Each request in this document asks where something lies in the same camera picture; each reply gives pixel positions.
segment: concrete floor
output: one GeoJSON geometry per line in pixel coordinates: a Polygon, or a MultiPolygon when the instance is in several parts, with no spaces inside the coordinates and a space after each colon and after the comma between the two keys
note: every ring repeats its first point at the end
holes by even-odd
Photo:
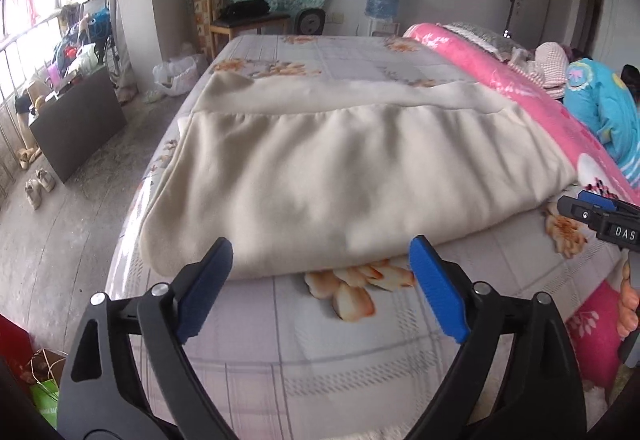
{"type": "Polygon", "coordinates": [[[67,352],[91,295],[104,289],[134,191],[184,97],[124,107],[128,125],[33,211],[24,182],[40,157],[0,198],[0,314],[25,328],[34,346],[67,352]]]}

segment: chair seat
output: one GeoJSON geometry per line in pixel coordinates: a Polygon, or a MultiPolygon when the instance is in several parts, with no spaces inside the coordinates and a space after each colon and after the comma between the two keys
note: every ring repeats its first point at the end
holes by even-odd
{"type": "Polygon", "coordinates": [[[291,16],[284,12],[270,12],[264,16],[245,17],[242,19],[216,19],[212,26],[219,26],[222,28],[238,28],[244,25],[251,25],[256,23],[268,23],[271,21],[277,21],[282,19],[289,19],[291,16]]]}

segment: green paper bag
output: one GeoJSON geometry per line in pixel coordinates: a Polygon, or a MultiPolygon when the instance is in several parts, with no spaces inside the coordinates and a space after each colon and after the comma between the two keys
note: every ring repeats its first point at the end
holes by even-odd
{"type": "Polygon", "coordinates": [[[31,386],[31,396],[40,414],[53,428],[58,426],[58,396],[60,390],[53,379],[31,386]]]}

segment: blue gripper pad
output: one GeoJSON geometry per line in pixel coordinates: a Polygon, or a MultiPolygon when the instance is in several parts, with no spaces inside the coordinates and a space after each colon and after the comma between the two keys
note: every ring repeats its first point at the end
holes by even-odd
{"type": "Polygon", "coordinates": [[[409,265],[427,297],[442,331],[463,343],[471,330],[466,324],[465,302],[440,264],[440,257],[420,238],[409,245],[409,265]]]}
{"type": "Polygon", "coordinates": [[[618,210],[613,200],[597,195],[596,193],[590,193],[589,191],[580,191],[578,193],[578,200],[587,202],[588,204],[598,205],[605,211],[609,211],[611,213],[618,210]]]}
{"type": "Polygon", "coordinates": [[[200,262],[204,267],[178,307],[178,327],[175,335],[180,344],[200,333],[220,289],[231,272],[233,257],[231,242],[220,238],[200,262]]]}

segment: black fan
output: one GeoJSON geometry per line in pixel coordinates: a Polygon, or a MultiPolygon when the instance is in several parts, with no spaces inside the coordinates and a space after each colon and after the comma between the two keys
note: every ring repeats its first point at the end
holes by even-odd
{"type": "Polygon", "coordinates": [[[321,8],[304,8],[296,16],[294,30],[299,35],[322,35],[326,12],[321,8]]]}

